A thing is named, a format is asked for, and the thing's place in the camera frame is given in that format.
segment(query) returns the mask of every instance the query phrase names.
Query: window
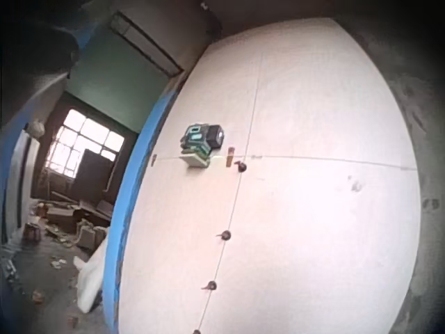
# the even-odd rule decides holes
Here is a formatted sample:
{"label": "window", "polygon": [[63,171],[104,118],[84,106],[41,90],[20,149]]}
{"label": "window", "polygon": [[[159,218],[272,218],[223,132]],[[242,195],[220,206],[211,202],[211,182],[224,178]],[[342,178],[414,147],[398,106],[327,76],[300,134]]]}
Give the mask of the window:
{"label": "window", "polygon": [[71,109],[51,144],[45,166],[74,178],[86,149],[114,161],[123,143],[124,137]]}

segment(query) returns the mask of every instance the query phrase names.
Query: blue tape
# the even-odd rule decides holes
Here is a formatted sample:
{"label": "blue tape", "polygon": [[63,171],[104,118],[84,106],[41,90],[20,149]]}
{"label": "blue tape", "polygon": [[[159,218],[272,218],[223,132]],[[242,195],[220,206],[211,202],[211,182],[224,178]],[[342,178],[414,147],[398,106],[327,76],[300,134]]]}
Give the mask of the blue tape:
{"label": "blue tape", "polygon": [[175,98],[175,92],[168,93],[154,105],[134,145],[120,185],[118,199],[114,206],[111,227],[108,232],[104,284],[102,287],[105,321],[113,333],[118,333],[119,331],[120,276],[131,215],[133,214],[140,184],[148,164],[149,153],[154,143],[153,139],[156,136],[156,130],[166,112],[167,106],[173,98]]}

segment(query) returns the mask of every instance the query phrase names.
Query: green wall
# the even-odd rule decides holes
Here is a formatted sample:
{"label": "green wall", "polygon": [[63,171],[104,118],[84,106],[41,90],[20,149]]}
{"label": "green wall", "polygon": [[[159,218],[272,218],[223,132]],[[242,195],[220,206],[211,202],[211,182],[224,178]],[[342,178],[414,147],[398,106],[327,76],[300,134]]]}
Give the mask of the green wall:
{"label": "green wall", "polygon": [[67,91],[139,133],[167,82],[131,45],[102,29],[73,68]]}

